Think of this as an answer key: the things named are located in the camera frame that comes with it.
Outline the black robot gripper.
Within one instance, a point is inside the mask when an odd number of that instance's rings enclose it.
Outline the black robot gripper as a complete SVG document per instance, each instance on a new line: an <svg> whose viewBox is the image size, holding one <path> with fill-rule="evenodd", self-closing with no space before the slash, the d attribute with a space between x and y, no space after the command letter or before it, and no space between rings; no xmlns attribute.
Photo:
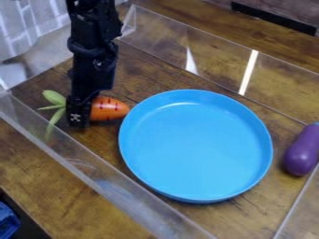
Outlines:
<svg viewBox="0 0 319 239"><path fill-rule="evenodd" d="M73 53L65 119L71 127L85 128L92 101L113 86L119 56L113 39L121 35L121 21L115 0L65 0L65 6L71 19L67 47Z"/></svg>

